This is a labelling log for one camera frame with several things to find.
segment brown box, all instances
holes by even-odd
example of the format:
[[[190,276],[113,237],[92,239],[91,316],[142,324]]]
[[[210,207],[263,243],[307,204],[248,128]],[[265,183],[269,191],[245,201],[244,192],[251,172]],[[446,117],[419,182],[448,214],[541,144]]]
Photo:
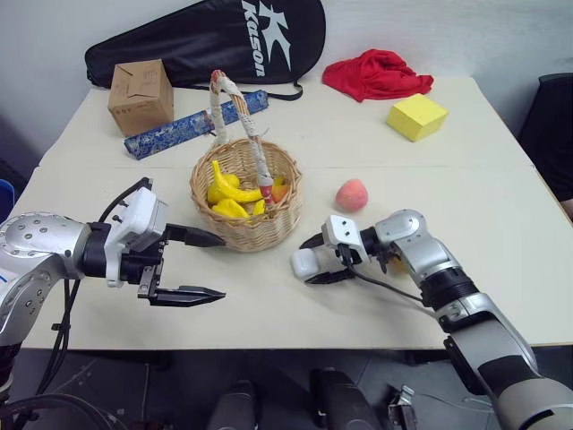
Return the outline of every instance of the brown box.
[[[173,121],[173,88],[161,60],[117,64],[107,108],[125,136]]]

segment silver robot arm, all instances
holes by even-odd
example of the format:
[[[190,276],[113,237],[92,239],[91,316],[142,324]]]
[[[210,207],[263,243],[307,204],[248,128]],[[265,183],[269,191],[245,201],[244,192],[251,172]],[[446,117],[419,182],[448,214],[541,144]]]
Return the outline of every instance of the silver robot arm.
[[[140,182],[150,188],[144,179]],[[202,287],[159,287],[169,240],[200,247],[225,242],[198,228],[168,224],[167,205],[149,188],[142,185],[120,201],[123,208],[111,224],[31,212],[0,225],[0,402],[12,382],[13,359],[61,279],[105,278],[109,287],[140,284],[137,297],[151,305],[192,306],[225,296]]]
[[[336,249],[346,267],[371,257],[383,270],[392,257],[403,262],[421,289],[423,304],[433,308],[449,335],[444,345],[458,375],[470,392],[492,399],[502,428],[573,428],[573,391],[539,374],[527,342],[466,276],[449,249],[430,235],[420,212],[398,211],[363,231],[351,219],[331,216],[321,235],[301,247],[322,244]],[[349,270],[322,273],[311,283],[352,277]]]

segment gray floor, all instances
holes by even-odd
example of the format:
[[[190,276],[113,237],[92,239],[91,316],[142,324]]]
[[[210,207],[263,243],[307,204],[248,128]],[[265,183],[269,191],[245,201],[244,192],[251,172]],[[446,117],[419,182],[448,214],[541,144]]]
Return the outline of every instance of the gray floor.
[[[536,354],[545,374],[573,386],[572,348],[540,348]],[[355,381],[384,428],[392,428],[385,412],[390,387],[403,383],[416,391],[414,406],[420,430],[499,428],[495,416],[483,411],[487,406],[473,400],[487,399],[469,394],[447,361],[412,366],[401,352],[362,350],[179,351],[167,356],[167,369],[151,367],[147,415],[171,423],[174,429],[204,428],[218,396],[241,378],[252,380],[260,394],[260,430],[315,429],[309,414],[308,374],[313,368],[327,366],[344,371]],[[13,400],[33,393],[47,358],[45,350],[21,352]],[[141,419],[144,376],[141,363],[71,353],[51,391],[82,397],[130,426]],[[46,411],[26,428],[90,427],[68,411]]]

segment white table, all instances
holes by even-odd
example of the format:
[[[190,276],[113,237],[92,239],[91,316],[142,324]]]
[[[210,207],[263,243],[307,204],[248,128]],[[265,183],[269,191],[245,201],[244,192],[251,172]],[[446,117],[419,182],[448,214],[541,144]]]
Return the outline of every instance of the white table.
[[[416,144],[381,122],[391,102],[358,105],[318,83],[307,83],[305,90],[304,99],[272,100],[254,117],[261,129],[270,127],[266,137],[293,154],[304,173],[304,212],[295,231],[258,254],[168,246],[162,285],[227,293],[209,305],[151,307],[136,298],[135,286],[116,290],[102,279],[84,280],[73,309],[71,348],[441,348],[438,324],[408,299],[358,281],[310,287],[292,275],[289,255],[319,231],[334,211],[341,180],[351,177],[361,178],[371,196],[355,216],[361,227],[397,209],[418,209],[526,340],[573,343],[573,228],[472,80],[437,80],[432,97],[452,113],[442,130]],[[175,100],[180,112],[181,106],[192,106],[192,113],[204,96],[178,90]],[[135,161],[125,155],[106,103],[105,92],[90,93],[34,172],[14,214],[42,210],[95,220],[126,186],[150,176],[154,191],[170,206],[169,221],[201,227],[188,179],[210,138]],[[318,107],[323,110],[315,114]],[[284,124],[274,117],[277,111]],[[310,123],[294,129],[287,121],[329,116],[319,130]],[[363,138],[345,145],[359,135]],[[360,269],[381,275],[374,263]],[[416,292],[404,274],[388,280]],[[25,346],[51,347],[50,326],[62,311],[62,291],[55,287]]]

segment red towel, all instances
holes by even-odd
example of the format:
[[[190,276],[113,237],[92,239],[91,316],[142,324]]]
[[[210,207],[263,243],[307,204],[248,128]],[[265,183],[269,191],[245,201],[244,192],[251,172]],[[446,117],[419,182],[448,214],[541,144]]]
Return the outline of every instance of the red towel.
[[[392,51],[370,49],[357,58],[329,65],[322,82],[361,102],[425,94],[432,89],[433,78],[429,74],[416,76]]]

